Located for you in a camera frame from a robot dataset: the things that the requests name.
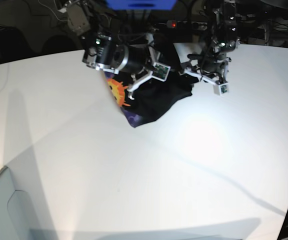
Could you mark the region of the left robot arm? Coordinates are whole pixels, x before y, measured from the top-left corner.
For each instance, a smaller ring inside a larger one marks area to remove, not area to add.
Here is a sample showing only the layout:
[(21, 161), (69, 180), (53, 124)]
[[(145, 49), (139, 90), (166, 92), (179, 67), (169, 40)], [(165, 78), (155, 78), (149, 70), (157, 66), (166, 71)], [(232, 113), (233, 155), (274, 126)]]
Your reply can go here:
[(180, 75), (190, 75), (198, 81), (222, 86), (226, 80), (231, 58), (227, 53), (239, 44), (234, 0), (204, 0), (202, 7), (207, 16), (207, 28), (199, 35), (200, 53), (191, 53), (182, 64)]

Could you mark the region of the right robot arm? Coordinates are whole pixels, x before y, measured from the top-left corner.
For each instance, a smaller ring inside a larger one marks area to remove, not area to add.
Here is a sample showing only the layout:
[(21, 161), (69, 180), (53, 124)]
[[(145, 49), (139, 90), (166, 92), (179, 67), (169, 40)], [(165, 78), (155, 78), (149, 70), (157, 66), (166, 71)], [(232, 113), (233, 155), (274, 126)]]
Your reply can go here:
[(109, 25), (102, 23), (102, 14), (95, 10), (90, 0), (64, 0), (60, 9), (68, 16), (68, 27), (81, 40), (82, 61), (88, 67), (131, 76), (132, 81), (126, 88), (130, 99), (147, 81), (167, 80), (170, 66), (160, 62), (161, 53), (154, 49), (157, 29), (146, 25), (138, 31), (115, 33)]

